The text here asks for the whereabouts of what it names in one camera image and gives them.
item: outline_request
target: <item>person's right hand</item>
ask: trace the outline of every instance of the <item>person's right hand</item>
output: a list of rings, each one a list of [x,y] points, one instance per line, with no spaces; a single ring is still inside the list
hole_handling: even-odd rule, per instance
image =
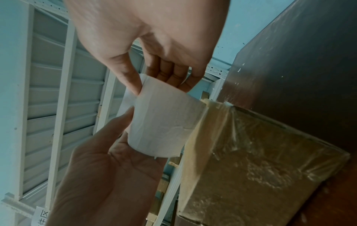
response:
[[[128,54],[133,41],[140,37],[147,75],[188,92],[205,74],[229,0],[66,0],[66,5],[82,44],[138,95],[141,80]]]

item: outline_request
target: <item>white label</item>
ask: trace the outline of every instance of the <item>white label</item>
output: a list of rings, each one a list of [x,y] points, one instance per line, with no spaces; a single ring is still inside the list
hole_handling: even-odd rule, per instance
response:
[[[46,225],[48,219],[49,211],[42,207],[36,207],[35,213],[31,220],[31,226],[42,226]]]

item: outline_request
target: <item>clear packing tape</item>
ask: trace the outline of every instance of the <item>clear packing tape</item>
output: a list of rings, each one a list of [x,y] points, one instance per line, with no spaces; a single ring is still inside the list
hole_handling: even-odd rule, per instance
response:
[[[250,153],[258,160],[248,165],[252,180],[267,172],[276,176],[274,170],[278,166],[279,178],[270,186],[289,184],[284,180],[303,175],[321,182],[340,170],[350,157],[329,143],[255,112],[208,99],[203,102],[209,110],[186,146],[191,149],[190,145],[205,145],[217,160],[231,152]],[[289,176],[284,178],[281,169]]]

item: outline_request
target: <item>blue wall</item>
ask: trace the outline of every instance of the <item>blue wall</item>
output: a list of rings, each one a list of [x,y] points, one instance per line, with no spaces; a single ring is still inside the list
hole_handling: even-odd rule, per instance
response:
[[[14,190],[20,70],[23,66],[26,4],[1,1],[0,7],[0,199]],[[9,226],[11,211],[0,205],[0,225]]]
[[[237,53],[292,2],[293,0],[231,0],[226,24],[213,58],[232,64]],[[211,63],[221,66],[215,60]]]

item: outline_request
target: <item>person's left hand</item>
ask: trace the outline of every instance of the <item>person's left hand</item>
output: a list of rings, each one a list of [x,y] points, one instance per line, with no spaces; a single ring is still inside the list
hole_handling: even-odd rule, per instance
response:
[[[73,151],[47,226],[143,224],[167,159],[135,151],[126,132],[113,145],[133,112],[113,119]]]

